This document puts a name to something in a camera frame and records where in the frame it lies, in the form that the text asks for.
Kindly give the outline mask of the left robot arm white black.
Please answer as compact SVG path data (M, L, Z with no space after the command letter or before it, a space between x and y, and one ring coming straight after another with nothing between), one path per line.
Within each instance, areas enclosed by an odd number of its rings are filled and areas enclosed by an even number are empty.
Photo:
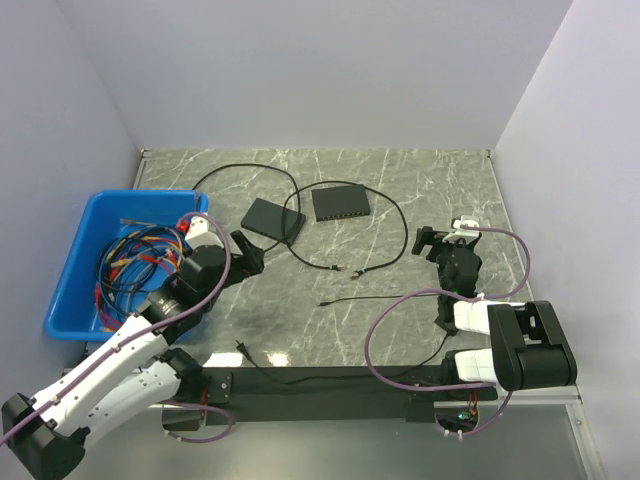
M240 231L192 238L179 271L151 291L111 338L54 384L1 408L1 439L35 479L63 479L105 434L167 402L207 410L208 378L174 342L198 325L219 293L264 270L264 252Z

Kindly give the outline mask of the black network switch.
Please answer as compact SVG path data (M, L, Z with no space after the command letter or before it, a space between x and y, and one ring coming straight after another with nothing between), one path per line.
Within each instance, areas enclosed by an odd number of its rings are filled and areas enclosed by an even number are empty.
M366 189L361 184L314 189L311 192L317 221L368 216Z
M257 198L242 218L241 227L292 246L305 222L303 213Z

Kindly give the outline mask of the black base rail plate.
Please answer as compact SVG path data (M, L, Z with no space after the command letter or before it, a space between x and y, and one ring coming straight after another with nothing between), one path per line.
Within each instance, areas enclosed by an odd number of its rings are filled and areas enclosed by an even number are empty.
M208 402L239 422L402 419L433 423L438 403L467 406L494 401L492 386L409 392L393 388L365 367L206 367Z

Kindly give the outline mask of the blue plastic bin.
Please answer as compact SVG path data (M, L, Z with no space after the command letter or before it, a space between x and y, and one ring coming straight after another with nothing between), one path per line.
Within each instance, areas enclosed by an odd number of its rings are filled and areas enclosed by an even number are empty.
M111 337L95 305L96 268L108 243L135 230L123 219L174 226L183 215L206 213L208 208L207 196L192 190L105 190L93 195L45 316L46 334L61 341L98 343Z

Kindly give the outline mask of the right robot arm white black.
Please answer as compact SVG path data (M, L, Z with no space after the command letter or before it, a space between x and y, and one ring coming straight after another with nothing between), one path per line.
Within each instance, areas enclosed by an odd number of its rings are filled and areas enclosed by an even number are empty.
M475 247L484 233L504 234L521 247L524 277L507 294L485 295L476 284L483 264ZM531 267L529 250L518 235L482 227L472 218L452 221L448 231L430 226L417 230L411 253L428 246L426 260L436 265L439 288L435 324L449 336L461 331L485 335L485 349L457 351L453 366L440 374L440 387L461 399L475 383L495 383L508 392L565 387L575 384L578 367L556 312L548 301L511 302L526 284Z

